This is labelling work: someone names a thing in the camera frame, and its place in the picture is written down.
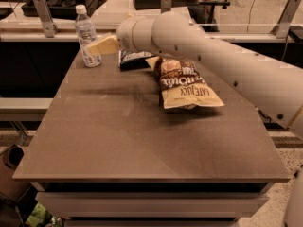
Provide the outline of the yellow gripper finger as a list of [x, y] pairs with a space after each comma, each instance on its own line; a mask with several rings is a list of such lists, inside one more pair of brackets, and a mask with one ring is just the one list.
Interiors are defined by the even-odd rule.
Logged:
[[103, 36], [84, 47], [92, 56], [113, 54], [119, 51], [119, 41], [116, 35]]

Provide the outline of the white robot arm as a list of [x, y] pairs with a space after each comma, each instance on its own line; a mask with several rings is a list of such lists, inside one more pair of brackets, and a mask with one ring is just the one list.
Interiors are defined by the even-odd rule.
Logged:
[[182, 14], [133, 16], [114, 36], [85, 48], [94, 56], [117, 50], [191, 59], [233, 87], [284, 129], [303, 139], [303, 69], [212, 38]]

